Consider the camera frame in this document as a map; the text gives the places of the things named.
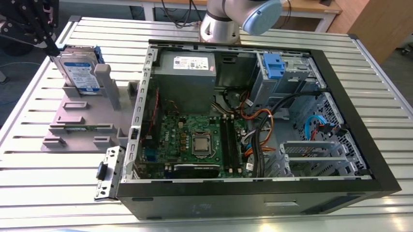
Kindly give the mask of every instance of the slotted metal surface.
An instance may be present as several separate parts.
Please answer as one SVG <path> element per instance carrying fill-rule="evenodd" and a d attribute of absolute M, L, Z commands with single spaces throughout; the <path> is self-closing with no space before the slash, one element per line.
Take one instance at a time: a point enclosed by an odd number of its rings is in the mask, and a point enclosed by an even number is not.
<path fill-rule="evenodd" d="M 59 41 L 99 45 L 118 85 L 139 80 L 149 39 L 198 41 L 193 27 L 172 23 L 83 18 L 70 23 Z M 29 229 L 115 224 L 117 231 L 412 231 L 413 122 L 412 109 L 363 45 L 347 35 L 270 30 L 241 35 L 244 44 L 313 48 L 325 51 L 365 121 L 403 191 L 365 200 L 327 216 L 197 219 L 138 222 L 118 202 L 95 203 L 95 172 L 105 154 L 46 154 L 43 136 L 63 96 L 63 79 L 46 59 L 0 131 L 0 228 Z"/>

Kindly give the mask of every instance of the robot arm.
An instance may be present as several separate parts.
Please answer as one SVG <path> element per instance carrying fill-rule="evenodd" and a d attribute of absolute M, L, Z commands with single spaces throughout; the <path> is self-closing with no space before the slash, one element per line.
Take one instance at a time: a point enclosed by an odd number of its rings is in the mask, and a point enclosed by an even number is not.
<path fill-rule="evenodd" d="M 286 0 L 209 0 L 201 37 L 212 43 L 234 44 L 240 26 L 252 35 L 261 35 L 276 24 Z"/>
<path fill-rule="evenodd" d="M 43 48 L 50 56 L 55 45 L 59 0 L 0 0 L 0 36 Z"/>

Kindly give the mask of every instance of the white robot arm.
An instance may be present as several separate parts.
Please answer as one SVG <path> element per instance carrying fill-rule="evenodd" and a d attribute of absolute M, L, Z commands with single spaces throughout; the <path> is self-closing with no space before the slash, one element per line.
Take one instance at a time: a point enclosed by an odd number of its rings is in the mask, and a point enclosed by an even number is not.
<path fill-rule="evenodd" d="M 201 25 L 205 42 L 234 44 L 240 26 L 252 35 L 261 35 L 276 24 L 286 0 L 209 0 Z"/>

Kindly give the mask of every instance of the gray plastic holder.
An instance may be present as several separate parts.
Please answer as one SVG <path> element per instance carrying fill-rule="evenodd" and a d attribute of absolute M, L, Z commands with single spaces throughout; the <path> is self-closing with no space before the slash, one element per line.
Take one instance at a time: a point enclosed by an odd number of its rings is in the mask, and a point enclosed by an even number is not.
<path fill-rule="evenodd" d="M 138 81 L 118 87 L 111 67 L 98 64 L 94 74 L 101 83 L 99 94 L 82 95 L 77 87 L 63 87 L 66 96 L 50 132 L 43 140 L 46 152 L 101 152 L 111 146 L 126 146 Z"/>

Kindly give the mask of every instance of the green motherboard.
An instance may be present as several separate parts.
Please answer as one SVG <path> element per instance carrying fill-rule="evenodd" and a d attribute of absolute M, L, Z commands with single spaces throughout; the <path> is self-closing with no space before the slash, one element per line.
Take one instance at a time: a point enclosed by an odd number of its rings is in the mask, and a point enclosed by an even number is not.
<path fill-rule="evenodd" d="M 233 150 L 225 152 L 222 133 L 224 119 L 213 116 L 165 116 L 161 128 L 158 149 L 145 148 L 146 173 L 152 179 L 169 178 L 169 169 L 174 164 L 192 163 L 220 165 L 220 178 L 245 177 L 241 153 L 241 132 L 245 129 L 242 119 L 232 119 L 234 133 L 232 137 Z M 236 154 L 232 162 L 240 165 L 233 169 L 226 167 L 226 153 Z"/>

